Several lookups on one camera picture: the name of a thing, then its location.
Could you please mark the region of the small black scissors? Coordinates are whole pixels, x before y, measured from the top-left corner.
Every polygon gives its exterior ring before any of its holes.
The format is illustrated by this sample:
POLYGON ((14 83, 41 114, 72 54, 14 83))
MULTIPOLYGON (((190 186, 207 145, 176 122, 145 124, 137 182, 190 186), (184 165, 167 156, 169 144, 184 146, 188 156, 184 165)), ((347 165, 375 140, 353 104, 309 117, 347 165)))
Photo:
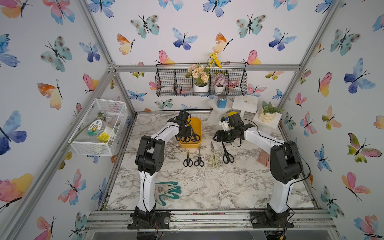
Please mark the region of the small black scissors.
POLYGON ((194 166, 195 167, 204 167, 205 166, 205 162, 202 160, 202 156, 201 156, 201 149, 199 149, 198 158, 194 162, 194 166))
POLYGON ((193 161, 191 160, 190 158, 190 155, 189 155, 189 151, 187 151, 187 157, 186 159, 183 161, 183 166, 184 167, 192 167, 193 166, 193 161))
POLYGON ((176 139, 182 143, 197 143, 201 140, 201 137, 190 126, 187 126, 186 131, 181 135, 177 135, 176 139))

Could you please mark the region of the yellow plastic storage box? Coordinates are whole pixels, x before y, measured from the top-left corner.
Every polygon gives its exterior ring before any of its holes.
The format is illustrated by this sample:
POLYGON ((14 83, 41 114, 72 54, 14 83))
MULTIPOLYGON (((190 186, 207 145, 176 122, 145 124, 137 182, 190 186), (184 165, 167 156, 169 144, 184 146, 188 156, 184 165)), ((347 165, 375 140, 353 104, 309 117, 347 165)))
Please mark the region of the yellow plastic storage box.
POLYGON ((182 137, 179 144, 183 149, 197 149, 201 146, 203 139, 202 121, 199 118, 189 118, 190 123, 187 125, 191 127, 190 136, 182 137))

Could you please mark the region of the large black scissors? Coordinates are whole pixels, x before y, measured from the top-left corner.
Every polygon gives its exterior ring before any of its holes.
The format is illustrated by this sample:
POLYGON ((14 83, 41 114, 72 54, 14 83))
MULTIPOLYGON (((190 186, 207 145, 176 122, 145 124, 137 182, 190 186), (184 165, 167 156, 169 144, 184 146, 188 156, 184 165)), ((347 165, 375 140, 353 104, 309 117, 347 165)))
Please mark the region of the large black scissors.
POLYGON ((222 142, 222 147, 224 150, 224 155, 223 155, 224 164, 234 163, 235 162, 234 156, 228 152, 224 142, 222 142))

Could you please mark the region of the cream handled kitchen scissors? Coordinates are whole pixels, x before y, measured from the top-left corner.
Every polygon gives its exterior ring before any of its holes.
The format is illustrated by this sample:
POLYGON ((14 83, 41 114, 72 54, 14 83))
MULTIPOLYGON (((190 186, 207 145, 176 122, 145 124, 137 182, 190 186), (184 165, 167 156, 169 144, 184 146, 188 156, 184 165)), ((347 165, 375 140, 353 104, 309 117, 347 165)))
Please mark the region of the cream handled kitchen scissors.
POLYGON ((219 157, 215 151, 215 148, 214 148, 214 145, 212 142, 211 142, 211 155, 210 155, 208 163, 209 163, 209 166, 211 168, 221 168, 222 167, 222 163, 219 160, 219 157))

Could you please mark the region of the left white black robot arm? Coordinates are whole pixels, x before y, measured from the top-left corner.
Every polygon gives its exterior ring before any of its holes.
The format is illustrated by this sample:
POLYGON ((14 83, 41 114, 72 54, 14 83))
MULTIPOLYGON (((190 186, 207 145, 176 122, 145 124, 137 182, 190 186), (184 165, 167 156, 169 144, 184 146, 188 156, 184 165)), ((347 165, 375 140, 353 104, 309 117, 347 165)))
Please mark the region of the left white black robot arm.
POLYGON ((135 207, 137 216, 154 214, 156 178, 164 163, 165 146, 173 137, 186 137, 192 133, 189 124, 191 118, 188 112, 180 111, 155 134, 141 137, 135 160, 140 174, 139 201, 135 207))

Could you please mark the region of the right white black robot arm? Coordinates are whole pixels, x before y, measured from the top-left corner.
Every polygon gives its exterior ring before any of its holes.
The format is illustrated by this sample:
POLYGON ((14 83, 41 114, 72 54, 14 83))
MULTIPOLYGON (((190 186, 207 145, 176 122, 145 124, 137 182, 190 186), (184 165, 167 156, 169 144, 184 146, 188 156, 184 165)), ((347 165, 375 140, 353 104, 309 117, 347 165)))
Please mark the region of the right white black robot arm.
POLYGON ((236 139, 250 142, 270 155, 270 172, 274 177, 274 189, 267 209, 274 214, 289 212, 292 186, 299 182, 303 171, 302 158, 293 141, 281 142, 259 130, 254 124, 244 124, 238 113, 219 120, 223 128, 217 131, 213 140, 232 143, 236 139))

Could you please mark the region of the white tiered display stand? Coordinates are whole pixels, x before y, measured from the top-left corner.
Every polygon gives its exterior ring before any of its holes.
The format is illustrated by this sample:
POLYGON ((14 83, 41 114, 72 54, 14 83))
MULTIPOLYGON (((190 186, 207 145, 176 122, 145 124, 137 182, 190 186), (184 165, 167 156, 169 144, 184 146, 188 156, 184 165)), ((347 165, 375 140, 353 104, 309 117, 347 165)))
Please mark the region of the white tiered display stand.
POLYGON ((257 97, 252 97, 249 95, 245 96, 236 96, 234 97, 234 101, 230 98, 227 99, 226 107, 220 109, 217 107, 218 97, 207 102, 207 104, 213 108, 209 118, 208 123, 212 125, 219 125, 219 120, 226 115, 226 113, 230 110, 240 111, 240 116, 244 118, 245 112, 255 114, 253 118, 253 122, 259 126, 259 130, 264 133, 271 134, 278 132, 278 124, 281 119, 281 114, 276 114, 274 119, 269 123, 265 123, 259 119, 259 114, 262 110, 262 107, 258 106, 257 97))

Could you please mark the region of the blue tin can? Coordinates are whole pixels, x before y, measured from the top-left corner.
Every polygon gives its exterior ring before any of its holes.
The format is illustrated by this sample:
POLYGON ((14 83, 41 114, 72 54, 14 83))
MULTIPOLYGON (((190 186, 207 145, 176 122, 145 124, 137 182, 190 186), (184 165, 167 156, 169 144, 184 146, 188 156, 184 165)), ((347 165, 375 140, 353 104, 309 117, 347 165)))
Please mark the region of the blue tin can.
POLYGON ((217 97, 217 107, 219 109, 224 109, 227 105, 227 95, 226 94, 219 94, 217 97))

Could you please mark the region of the succulent in cream pot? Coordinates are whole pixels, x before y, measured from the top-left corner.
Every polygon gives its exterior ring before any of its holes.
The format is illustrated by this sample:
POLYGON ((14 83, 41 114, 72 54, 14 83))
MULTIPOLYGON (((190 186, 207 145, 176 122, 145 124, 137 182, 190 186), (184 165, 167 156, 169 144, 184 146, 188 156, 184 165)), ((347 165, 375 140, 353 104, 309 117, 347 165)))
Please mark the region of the succulent in cream pot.
POLYGON ((284 109, 275 107, 271 102, 262 102, 261 110, 258 114, 258 119, 263 123, 271 123, 277 114, 281 113, 284 109))

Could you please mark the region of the pink striped cloth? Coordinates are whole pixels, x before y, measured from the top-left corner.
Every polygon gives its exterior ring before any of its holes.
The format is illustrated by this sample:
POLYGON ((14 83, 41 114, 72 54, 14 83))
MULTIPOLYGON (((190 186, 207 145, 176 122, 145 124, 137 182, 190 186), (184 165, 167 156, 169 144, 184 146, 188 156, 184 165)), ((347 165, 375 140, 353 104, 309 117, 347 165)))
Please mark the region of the pink striped cloth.
POLYGON ((257 162, 267 168, 270 168, 270 160, 271 160, 270 155, 266 151, 262 150, 257 159, 257 162))

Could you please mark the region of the purple flowers white pot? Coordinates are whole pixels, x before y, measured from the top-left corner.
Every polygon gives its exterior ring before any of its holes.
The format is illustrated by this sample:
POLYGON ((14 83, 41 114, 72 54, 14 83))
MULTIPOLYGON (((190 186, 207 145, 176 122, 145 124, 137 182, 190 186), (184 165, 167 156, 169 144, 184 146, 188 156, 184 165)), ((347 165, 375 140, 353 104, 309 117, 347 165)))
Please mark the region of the purple flowers white pot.
POLYGON ((214 75, 214 89, 216 93, 223 93, 225 88, 228 86, 229 81, 227 80, 226 74, 218 72, 214 75))

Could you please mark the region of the peach flowers white pot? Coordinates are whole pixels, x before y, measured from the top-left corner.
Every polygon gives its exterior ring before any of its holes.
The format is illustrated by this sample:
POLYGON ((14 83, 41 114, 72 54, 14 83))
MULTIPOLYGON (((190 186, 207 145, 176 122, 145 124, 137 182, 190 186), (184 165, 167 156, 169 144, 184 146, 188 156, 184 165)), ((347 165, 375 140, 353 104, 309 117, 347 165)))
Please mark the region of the peach flowers white pot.
POLYGON ((194 64, 188 67, 186 78, 193 78, 194 93, 208 93, 210 76, 203 65, 194 64))

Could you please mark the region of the yellow artificial flower sprig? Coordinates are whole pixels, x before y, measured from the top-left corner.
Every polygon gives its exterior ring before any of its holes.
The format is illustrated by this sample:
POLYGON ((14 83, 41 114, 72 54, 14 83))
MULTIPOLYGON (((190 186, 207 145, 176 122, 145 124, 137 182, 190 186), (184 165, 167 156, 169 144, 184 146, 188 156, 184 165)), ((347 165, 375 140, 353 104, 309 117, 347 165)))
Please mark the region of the yellow artificial flower sprig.
POLYGON ((222 68, 221 62, 218 58, 218 54, 216 52, 213 52, 210 54, 208 58, 208 67, 212 69, 213 67, 222 68))

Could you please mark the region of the green lid yellow jar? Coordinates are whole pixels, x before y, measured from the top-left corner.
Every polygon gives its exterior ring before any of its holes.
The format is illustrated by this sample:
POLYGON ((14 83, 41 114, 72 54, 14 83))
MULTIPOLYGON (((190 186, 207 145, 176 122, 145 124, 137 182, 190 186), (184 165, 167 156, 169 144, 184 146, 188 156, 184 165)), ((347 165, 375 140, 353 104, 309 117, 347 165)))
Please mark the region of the green lid yellow jar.
POLYGON ((88 127, 88 135, 101 143, 107 144, 115 137, 114 129, 103 120, 95 120, 88 127))

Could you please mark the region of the clear acrylic wall box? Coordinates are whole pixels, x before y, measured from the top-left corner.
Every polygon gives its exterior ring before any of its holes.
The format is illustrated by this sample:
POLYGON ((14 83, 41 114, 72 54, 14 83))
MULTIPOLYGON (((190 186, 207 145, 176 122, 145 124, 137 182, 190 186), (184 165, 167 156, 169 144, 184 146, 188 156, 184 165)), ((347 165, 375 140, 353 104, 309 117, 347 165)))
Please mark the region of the clear acrylic wall box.
POLYGON ((68 144, 79 155, 111 157, 127 117, 125 102, 95 99, 68 144))

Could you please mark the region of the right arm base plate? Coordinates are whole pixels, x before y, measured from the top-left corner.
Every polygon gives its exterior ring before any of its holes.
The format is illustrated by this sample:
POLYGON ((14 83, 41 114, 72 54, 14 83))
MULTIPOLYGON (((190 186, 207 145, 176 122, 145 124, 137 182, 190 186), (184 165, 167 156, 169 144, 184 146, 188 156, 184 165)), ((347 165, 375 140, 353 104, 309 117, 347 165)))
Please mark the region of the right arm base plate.
POLYGON ((289 222, 290 209, 277 213, 270 204, 264 211, 250 212, 250 222, 254 229, 267 228, 293 228, 294 224, 289 222))

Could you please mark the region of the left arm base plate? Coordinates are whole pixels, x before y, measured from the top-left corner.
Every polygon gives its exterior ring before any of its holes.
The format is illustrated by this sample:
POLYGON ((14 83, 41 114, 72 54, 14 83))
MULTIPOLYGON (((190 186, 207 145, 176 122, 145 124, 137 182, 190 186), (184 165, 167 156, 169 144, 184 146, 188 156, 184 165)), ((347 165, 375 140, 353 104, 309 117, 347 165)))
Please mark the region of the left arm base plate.
POLYGON ((160 229, 169 228, 171 222, 171 214, 168 212, 159 212, 156 209, 152 211, 142 211, 138 207, 130 215, 128 220, 128 230, 139 229, 160 229))

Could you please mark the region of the aluminium front rail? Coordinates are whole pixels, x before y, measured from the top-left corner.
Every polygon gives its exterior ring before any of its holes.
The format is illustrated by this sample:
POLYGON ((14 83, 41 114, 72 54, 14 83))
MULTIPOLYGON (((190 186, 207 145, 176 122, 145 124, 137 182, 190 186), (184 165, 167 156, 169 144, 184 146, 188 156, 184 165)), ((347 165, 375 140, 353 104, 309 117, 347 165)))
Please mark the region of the aluminium front rail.
POLYGON ((327 210, 295 209, 287 224, 267 224, 264 210, 173 210, 158 211, 153 224, 134 220, 132 211, 91 212, 87 232, 119 231, 282 231, 335 230, 336 225, 327 210))

